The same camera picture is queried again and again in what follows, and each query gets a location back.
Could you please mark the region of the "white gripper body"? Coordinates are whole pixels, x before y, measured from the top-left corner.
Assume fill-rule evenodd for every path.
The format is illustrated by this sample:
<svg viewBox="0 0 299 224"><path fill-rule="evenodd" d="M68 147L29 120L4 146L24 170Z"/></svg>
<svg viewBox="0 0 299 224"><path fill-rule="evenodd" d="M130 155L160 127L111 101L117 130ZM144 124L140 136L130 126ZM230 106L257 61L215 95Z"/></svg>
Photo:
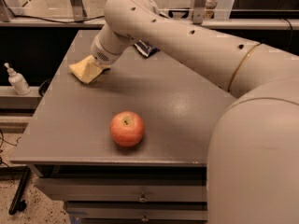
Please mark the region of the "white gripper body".
<svg viewBox="0 0 299 224"><path fill-rule="evenodd" d="M93 39L91 55L98 63L113 64L136 41L131 35L117 34L105 24Z"/></svg>

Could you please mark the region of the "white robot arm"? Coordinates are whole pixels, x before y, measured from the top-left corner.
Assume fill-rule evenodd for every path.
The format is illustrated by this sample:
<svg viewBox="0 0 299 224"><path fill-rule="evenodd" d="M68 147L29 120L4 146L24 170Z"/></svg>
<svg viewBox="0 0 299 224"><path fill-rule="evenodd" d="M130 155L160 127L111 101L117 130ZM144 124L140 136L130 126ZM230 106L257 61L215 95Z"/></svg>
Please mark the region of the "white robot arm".
<svg viewBox="0 0 299 224"><path fill-rule="evenodd" d="M208 224L299 224L299 59L160 16L152 0L107 0L92 54L114 63L139 39L235 97L207 155Z"/></svg>

